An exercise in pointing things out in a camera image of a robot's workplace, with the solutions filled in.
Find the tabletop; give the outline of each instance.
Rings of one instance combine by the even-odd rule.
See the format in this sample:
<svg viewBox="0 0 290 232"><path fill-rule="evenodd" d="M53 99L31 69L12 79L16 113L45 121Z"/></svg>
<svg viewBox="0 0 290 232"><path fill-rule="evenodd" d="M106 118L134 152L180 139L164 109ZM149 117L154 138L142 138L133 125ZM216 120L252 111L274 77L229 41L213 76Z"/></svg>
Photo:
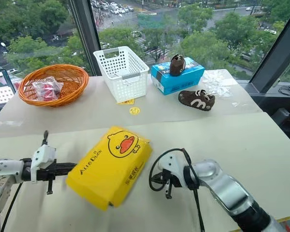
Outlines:
<svg viewBox="0 0 290 232"><path fill-rule="evenodd" d="M217 70L230 87L230 97L216 96L209 112L182 105L178 93L164 96L148 78L147 94L135 99L134 105L118 105L103 78L91 77L83 95L60 108L37 107L24 103L16 93L0 112L0 137L81 131L112 125L130 126L156 122L186 121L209 116L262 112L248 93L227 70ZM206 89L203 80L188 90ZM140 108L138 115L129 109Z"/></svg>
<svg viewBox="0 0 290 232"><path fill-rule="evenodd" d="M108 211L95 208L67 187L64 177L54 181L52 195L46 195L45 182L25 183L6 231L199 231L191 191L173 188L173 198L167 200L163 192L153 192L148 185L154 160L176 147L184 147L192 162L216 160L265 211L275 218L290 216L290 140L266 113L150 123L127 129L150 139L153 153L119 208L110 207ZM49 145L57 148L58 162L78 162L107 131L108 128L101 128L50 133ZM32 157L41 140L42 134L0 138L0 158ZM207 232L237 228L207 189L200 188L199 197Z"/></svg>

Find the window frame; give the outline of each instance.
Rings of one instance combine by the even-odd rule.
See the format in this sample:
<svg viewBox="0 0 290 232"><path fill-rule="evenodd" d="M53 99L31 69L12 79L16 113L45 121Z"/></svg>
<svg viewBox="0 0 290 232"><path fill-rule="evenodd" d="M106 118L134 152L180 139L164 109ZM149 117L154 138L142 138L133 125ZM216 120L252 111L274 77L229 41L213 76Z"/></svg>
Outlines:
<svg viewBox="0 0 290 232"><path fill-rule="evenodd" d="M93 52L101 50L90 0L69 0L72 14L95 75L101 75ZM248 83L248 93L266 93L290 64L290 19Z"/></svg>
<svg viewBox="0 0 290 232"><path fill-rule="evenodd" d="M290 64L290 19L249 81L258 93L267 93Z"/></svg>
<svg viewBox="0 0 290 232"><path fill-rule="evenodd" d="M101 46L90 0L69 0L69 6L91 71L94 76L101 76L99 65L93 56L93 52L101 50Z"/></svg>

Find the white plastic basket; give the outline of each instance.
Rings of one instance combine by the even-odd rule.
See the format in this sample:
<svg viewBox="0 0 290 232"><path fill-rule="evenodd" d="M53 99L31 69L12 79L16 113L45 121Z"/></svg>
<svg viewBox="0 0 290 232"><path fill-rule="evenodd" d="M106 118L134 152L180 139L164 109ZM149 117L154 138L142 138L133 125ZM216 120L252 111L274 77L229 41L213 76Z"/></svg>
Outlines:
<svg viewBox="0 0 290 232"><path fill-rule="evenodd" d="M105 55L116 52L117 56ZM118 103L146 95L149 67L127 46L95 51L102 76Z"/></svg>

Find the wicker basket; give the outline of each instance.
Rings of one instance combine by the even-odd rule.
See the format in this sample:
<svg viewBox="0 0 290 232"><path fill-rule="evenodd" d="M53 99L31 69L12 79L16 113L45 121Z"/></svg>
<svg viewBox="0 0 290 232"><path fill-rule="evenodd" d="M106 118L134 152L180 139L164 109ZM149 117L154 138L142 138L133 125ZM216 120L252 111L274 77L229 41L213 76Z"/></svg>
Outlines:
<svg viewBox="0 0 290 232"><path fill-rule="evenodd" d="M49 76L63 82L59 98L52 101L37 101L32 83ZM71 64L55 64L28 74L19 86L18 95L30 105L58 107L75 101L84 91L88 81L88 73L82 68Z"/></svg>

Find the duck cartoon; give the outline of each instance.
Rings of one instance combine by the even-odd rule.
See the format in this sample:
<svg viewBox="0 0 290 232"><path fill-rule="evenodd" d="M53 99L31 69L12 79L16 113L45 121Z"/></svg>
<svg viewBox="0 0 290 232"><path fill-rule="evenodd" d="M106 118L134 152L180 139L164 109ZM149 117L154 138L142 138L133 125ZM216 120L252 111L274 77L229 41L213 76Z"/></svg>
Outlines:
<svg viewBox="0 0 290 232"><path fill-rule="evenodd" d="M137 153L140 149L139 138L127 131L119 131L107 137L108 149L117 158L123 158L130 153Z"/></svg>

